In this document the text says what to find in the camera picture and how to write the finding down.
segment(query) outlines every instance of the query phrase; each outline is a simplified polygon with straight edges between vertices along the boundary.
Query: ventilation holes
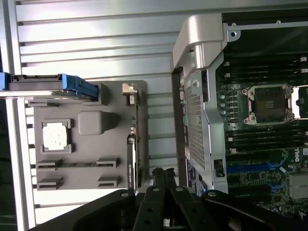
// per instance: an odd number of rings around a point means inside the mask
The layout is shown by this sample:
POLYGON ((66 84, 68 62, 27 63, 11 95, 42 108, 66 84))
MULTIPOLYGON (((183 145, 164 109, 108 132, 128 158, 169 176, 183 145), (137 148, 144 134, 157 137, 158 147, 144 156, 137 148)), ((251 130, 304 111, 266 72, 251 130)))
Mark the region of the ventilation holes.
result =
POLYGON ((190 155, 203 169, 205 169, 201 121, 201 98, 196 94, 192 94, 191 86, 185 90, 185 93, 190 155))

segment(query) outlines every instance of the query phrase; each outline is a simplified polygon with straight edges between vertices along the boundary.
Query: screw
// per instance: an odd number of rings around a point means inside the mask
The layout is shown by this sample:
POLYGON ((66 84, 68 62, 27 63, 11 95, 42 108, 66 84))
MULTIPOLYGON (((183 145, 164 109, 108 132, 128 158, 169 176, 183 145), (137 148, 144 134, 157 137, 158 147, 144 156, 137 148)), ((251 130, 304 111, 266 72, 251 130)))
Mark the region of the screw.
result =
POLYGON ((209 196, 217 196, 215 192, 209 192, 207 195, 209 195, 209 196))

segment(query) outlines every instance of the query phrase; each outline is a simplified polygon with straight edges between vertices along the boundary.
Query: circuit board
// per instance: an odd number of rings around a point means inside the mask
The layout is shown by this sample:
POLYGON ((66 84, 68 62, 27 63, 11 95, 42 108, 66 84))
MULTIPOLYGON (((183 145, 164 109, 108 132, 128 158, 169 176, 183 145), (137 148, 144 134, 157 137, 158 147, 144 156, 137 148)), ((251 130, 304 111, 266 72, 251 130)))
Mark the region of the circuit board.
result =
POLYGON ((216 71, 229 194, 286 216, 308 211, 306 55, 228 58, 216 71))

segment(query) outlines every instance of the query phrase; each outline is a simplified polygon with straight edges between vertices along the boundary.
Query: blue pcie slot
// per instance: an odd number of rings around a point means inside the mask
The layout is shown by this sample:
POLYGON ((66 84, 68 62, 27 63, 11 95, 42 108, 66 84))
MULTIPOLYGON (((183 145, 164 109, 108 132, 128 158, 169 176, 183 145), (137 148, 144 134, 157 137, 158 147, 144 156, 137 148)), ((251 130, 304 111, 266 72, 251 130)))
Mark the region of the blue pcie slot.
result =
POLYGON ((258 171, 270 171, 275 170, 278 167, 281 167, 281 165, 284 163, 284 160, 282 160, 278 164, 257 164, 257 165, 246 165, 246 166, 232 166, 227 167, 227 173, 245 173, 245 172, 258 172, 258 171))

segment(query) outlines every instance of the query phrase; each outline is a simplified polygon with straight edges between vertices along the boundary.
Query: cpu socket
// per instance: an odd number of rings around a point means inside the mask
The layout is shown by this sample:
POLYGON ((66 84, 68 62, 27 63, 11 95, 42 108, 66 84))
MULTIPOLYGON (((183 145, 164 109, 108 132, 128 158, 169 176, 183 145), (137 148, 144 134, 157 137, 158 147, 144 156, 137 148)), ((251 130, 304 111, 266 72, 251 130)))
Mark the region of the cpu socket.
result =
POLYGON ((260 85, 242 90, 248 97, 248 117, 252 126, 282 124, 294 118, 291 107, 293 87, 286 84, 260 85))

